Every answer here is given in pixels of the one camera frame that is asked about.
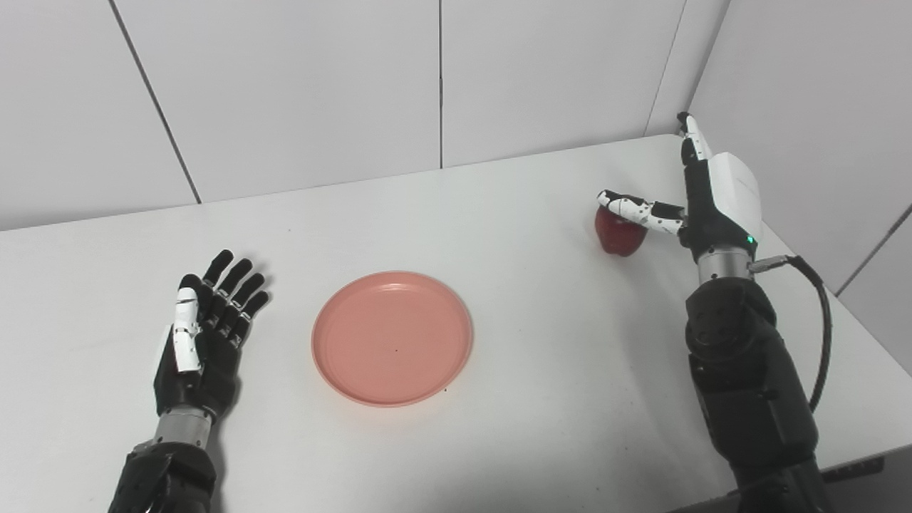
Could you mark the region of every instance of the red apple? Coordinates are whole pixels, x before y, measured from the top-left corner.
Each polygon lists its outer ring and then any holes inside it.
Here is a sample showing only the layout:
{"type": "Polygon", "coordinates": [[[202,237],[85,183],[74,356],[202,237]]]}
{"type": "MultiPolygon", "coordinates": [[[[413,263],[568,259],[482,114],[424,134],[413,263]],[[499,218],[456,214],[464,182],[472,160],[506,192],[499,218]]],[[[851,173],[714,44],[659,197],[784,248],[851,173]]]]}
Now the red apple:
{"type": "Polygon", "coordinates": [[[646,227],[631,223],[604,206],[596,212],[596,233],[602,249],[611,255],[629,257],[646,238],[646,227]]]}

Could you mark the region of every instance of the pink plate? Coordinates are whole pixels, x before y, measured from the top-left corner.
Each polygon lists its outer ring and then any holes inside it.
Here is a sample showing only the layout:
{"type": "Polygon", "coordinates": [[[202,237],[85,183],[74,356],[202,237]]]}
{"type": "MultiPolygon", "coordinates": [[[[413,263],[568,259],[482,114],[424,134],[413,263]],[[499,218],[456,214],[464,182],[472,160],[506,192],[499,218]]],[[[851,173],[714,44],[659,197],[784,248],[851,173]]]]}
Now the pink plate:
{"type": "Polygon", "coordinates": [[[326,382],[371,406],[417,403],[459,374],[472,347],[469,312],[436,279],[390,271],[339,290],[316,318],[313,352],[326,382]]]}

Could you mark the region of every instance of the robotic hand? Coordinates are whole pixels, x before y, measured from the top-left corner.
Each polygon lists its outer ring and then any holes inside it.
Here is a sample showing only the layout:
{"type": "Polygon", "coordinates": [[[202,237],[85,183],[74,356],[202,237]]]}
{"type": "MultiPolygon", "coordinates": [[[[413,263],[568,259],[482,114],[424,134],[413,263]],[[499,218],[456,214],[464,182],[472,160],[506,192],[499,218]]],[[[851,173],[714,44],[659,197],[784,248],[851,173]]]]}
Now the robotic hand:
{"type": "Polygon", "coordinates": [[[209,431],[231,407],[241,347],[269,295],[244,258],[223,250],[202,279],[181,280],[171,327],[153,382],[159,425],[127,455],[109,513],[204,513],[216,473],[205,448],[209,431]]]}
{"type": "Polygon", "coordinates": [[[631,223],[677,235],[693,255],[700,286],[686,301],[690,375],[710,438],[738,483],[740,511],[828,513],[813,417],[829,359],[823,281],[798,256],[754,261],[762,236],[756,179],[734,155],[713,154],[687,112],[679,121],[687,209],[612,191],[598,202],[631,223]],[[786,263],[811,279],[824,310],[821,372],[810,401],[772,304],[753,280],[786,263]]]}

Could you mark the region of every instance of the table surface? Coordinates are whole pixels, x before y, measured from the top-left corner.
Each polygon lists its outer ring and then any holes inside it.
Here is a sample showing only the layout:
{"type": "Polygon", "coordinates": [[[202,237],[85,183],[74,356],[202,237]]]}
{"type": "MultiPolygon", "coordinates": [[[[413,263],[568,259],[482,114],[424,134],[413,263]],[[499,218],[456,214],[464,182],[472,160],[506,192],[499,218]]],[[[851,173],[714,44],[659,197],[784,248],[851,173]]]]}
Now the table surface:
{"type": "MultiPolygon", "coordinates": [[[[271,276],[238,404],[214,432],[217,511],[659,512],[733,488],[683,340],[689,252],[649,234],[602,252],[596,194],[682,203],[679,141],[506,161],[0,233],[0,502],[104,510],[151,436],[151,377],[181,276],[223,247],[271,276]],[[403,408],[353,403],[310,354],[317,312],[369,273],[435,277],[465,301],[468,364],[403,408]]],[[[256,179],[255,170],[251,180],[256,179]]],[[[787,252],[767,231],[762,256],[787,252]]],[[[759,277],[805,387],[819,307],[796,272],[759,277]]],[[[912,444],[912,378],[835,302],[816,418],[821,466],[912,444]]]]}

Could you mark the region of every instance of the black arm casing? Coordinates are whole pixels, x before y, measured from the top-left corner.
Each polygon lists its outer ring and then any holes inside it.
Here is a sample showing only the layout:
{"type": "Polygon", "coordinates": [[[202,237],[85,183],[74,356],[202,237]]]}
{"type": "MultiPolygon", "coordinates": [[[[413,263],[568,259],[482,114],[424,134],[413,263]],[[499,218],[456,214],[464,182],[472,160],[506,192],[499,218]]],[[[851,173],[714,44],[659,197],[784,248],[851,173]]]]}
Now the black arm casing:
{"type": "Polygon", "coordinates": [[[151,445],[127,455],[108,513],[208,513],[215,478],[200,447],[151,445]]]}
{"type": "Polygon", "coordinates": [[[832,511],[814,417],[766,294],[749,279],[714,279],[688,298],[687,311],[690,373],[745,510],[832,511]]]}

